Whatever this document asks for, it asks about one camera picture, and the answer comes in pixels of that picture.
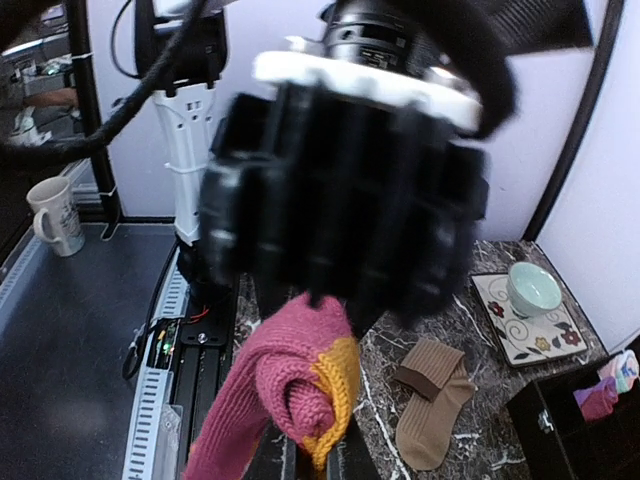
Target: tan sock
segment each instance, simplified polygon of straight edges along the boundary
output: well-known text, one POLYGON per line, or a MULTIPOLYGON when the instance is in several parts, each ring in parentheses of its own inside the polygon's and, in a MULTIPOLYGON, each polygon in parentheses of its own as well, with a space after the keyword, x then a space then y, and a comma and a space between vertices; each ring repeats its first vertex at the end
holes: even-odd
POLYGON ((458 414, 475 392, 464 367, 464 353, 421 340, 394 378, 415 392, 396 428, 400 455, 414 470, 438 468, 449 450, 458 414))

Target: ceramic mug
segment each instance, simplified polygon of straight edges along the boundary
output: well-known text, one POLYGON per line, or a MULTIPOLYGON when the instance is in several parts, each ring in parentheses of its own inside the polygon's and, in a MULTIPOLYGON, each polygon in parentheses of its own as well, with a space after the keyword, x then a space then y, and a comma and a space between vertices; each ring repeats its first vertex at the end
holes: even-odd
POLYGON ((84 235, 68 178, 43 180, 29 190, 27 202, 35 213, 33 229, 36 236, 51 244, 56 255, 70 257, 82 248, 84 235))

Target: square plate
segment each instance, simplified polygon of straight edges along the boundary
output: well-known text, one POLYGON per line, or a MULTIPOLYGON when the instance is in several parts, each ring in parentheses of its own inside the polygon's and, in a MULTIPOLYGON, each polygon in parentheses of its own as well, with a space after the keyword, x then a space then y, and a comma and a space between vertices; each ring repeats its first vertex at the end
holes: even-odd
POLYGON ((546 315, 523 319, 511 308, 506 273, 472 275, 471 281, 512 367, 550 362, 589 348, 564 304, 546 315))

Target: white cable tie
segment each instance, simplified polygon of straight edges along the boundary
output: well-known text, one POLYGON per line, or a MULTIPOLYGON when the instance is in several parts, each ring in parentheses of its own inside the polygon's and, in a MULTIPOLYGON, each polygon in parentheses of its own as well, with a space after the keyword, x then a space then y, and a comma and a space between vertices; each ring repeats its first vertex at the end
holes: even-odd
POLYGON ((86 60, 90 57, 93 57, 93 52, 83 53, 82 55, 72 55, 71 60, 86 60))
POLYGON ((118 190, 118 187, 113 187, 113 190, 111 190, 110 192, 98 192, 98 195, 100 195, 101 197, 113 197, 113 195, 116 193, 116 190, 118 190))
POLYGON ((207 168, 207 164, 205 163, 203 165, 200 165, 199 167, 178 168, 178 167, 174 167, 170 163, 165 163, 164 168, 166 168, 167 170, 171 170, 173 173, 180 173, 180 174, 196 173, 207 168))

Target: pink fabric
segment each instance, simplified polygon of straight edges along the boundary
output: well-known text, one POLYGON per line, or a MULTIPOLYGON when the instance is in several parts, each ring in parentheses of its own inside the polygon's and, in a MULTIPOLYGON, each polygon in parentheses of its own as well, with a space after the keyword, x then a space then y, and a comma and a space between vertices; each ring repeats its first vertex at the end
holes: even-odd
POLYGON ((316 388, 311 365, 341 337, 351 335, 344 308, 309 296, 287 303, 251 335, 216 397, 189 458, 185 480, 238 480, 269 418, 297 443, 334 422, 331 400, 316 388))
POLYGON ((595 387, 576 390, 573 395, 587 422, 595 422, 611 415, 613 406, 618 403, 616 380, 612 377, 601 380, 595 387))

